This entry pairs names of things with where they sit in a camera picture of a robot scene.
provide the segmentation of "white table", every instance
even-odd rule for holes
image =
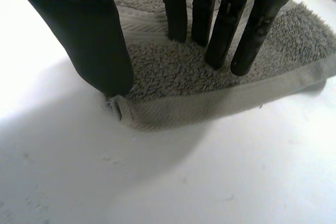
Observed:
[[[304,1],[336,29],[332,0]],[[100,106],[28,1],[0,3],[1,224],[336,223],[336,78],[138,133]]]

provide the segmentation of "black robotic finger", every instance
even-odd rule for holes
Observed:
[[[247,0],[222,0],[205,61],[214,69],[223,65]]]
[[[231,63],[236,76],[247,74],[269,33],[275,17],[289,0],[255,0],[252,12]]]
[[[193,1],[192,39],[200,46],[208,44],[216,0]]]
[[[187,36],[186,0],[163,0],[168,20],[169,39],[185,42]]]

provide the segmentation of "white surface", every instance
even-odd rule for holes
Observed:
[[[305,1],[336,29],[334,2]],[[1,3],[0,224],[336,223],[336,78],[138,133],[100,106],[26,0]]]

